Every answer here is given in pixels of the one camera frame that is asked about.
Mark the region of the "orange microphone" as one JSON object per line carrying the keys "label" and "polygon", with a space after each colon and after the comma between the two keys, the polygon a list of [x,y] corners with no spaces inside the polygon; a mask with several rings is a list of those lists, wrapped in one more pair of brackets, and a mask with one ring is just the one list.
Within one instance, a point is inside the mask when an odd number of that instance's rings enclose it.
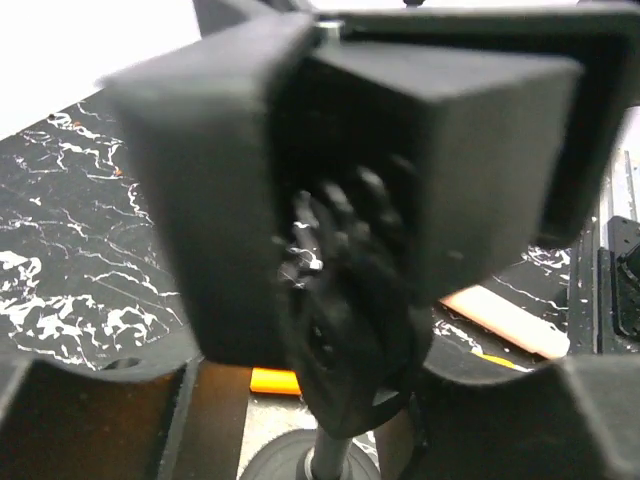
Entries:
{"label": "orange microphone", "polygon": [[296,374],[288,370],[254,368],[249,388],[258,394],[301,395]]}

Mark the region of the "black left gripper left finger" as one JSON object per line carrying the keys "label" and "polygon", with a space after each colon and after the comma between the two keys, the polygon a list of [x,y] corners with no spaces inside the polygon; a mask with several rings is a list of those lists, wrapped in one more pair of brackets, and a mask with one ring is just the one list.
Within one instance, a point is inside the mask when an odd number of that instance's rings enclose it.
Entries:
{"label": "black left gripper left finger", "polygon": [[98,371],[1,358],[4,479],[159,479],[188,368],[183,329]]}

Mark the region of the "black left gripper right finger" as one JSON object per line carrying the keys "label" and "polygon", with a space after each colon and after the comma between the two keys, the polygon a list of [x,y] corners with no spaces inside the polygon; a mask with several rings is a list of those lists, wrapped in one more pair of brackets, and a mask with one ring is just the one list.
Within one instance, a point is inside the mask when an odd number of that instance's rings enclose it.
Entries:
{"label": "black left gripper right finger", "polygon": [[427,373],[418,479],[636,479],[639,358],[574,356],[498,383]]}

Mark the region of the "cream pink microphone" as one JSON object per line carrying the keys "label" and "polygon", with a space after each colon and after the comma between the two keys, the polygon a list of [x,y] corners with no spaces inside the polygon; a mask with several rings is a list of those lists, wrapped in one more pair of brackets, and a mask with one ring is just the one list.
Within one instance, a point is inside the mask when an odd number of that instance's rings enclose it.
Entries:
{"label": "cream pink microphone", "polygon": [[565,333],[482,286],[458,291],[440,303],[531,354],[556,360],[569,352]]}

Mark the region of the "black round-base stand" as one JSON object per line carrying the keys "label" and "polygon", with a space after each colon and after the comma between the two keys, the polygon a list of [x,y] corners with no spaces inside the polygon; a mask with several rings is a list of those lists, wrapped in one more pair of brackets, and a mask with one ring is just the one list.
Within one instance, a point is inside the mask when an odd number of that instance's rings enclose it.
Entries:
{"label": "black round-base stand", "polygon": [[271,13],[104,82],[209,360],[288,367],[318,426],[247,479],[373,479],[352,440],[408,402],[431,304],[535,234],[582,66],[349,40]]}

